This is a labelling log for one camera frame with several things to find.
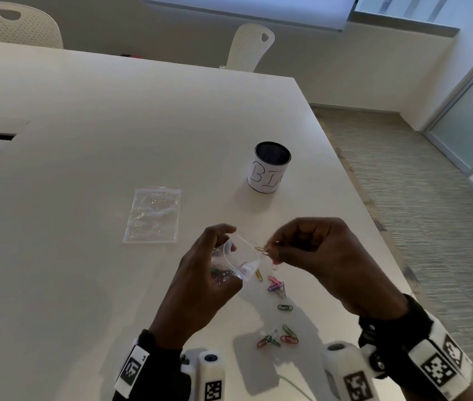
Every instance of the perforated chair back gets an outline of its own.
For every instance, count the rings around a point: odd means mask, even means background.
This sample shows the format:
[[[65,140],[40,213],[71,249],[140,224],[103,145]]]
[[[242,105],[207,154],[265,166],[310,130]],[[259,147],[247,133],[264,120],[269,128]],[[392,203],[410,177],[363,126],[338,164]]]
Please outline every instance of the perforated chair back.
[[[0,42],[63,49],[55,20],[39,9],[0,1]]]
[[[244,24],[235,33],[226,69],[253,72],[264,53],[272,46],[275,36],[268,28]]]

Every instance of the black mesh cup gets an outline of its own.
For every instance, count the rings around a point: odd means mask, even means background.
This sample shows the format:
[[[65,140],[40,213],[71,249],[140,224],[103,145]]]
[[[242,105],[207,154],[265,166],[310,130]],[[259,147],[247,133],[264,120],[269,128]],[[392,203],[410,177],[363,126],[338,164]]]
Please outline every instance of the black mesh cup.
[[[247,177],[248,184],[261,193],[271,193],[279,183],[292,155],[277,142],[261,142],[255,146],[255,160]]]

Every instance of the chair handle hole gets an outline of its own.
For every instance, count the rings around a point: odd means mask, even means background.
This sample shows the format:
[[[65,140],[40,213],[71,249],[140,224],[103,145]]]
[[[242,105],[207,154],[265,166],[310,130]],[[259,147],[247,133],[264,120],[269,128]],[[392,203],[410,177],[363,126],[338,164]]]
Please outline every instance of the chair handle hole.
[[[17,21],[21,18],[21,13],[12,9],[0,9],[0,16],[8,21]]]

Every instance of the black sleeve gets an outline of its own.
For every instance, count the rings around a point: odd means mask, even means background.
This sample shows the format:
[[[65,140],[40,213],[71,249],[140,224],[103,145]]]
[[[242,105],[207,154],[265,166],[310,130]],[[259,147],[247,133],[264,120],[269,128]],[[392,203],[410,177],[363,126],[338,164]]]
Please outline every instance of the black sleeve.
[[[192,388],[190,376],[181,372],[180,355],[182,349],[166,350],[154,346],[146,330],[138,338],[138,346],[149,352],[146,364],[142,367],[134,383],[129,401],[147,401],[164,395],[166,401],[188,401]],[[112,401],[125,401],[119,392],[114,393]]]

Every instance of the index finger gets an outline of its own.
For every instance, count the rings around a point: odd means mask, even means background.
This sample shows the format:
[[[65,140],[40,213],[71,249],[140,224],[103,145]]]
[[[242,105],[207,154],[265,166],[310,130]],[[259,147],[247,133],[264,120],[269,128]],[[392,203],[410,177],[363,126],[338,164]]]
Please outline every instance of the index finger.
[[[216,246],[226,241],[225,234],[232,234],[233,232],[236,232],[236,227],[228,223],[219,223],[206,227],[197,239],[195,247],[200,251],[207,251],[210,254]]]
[[[288,245],[300,235],[326,236],[329,233],[331,218],[305,217],[295,218],[274,232],[266,246]]]

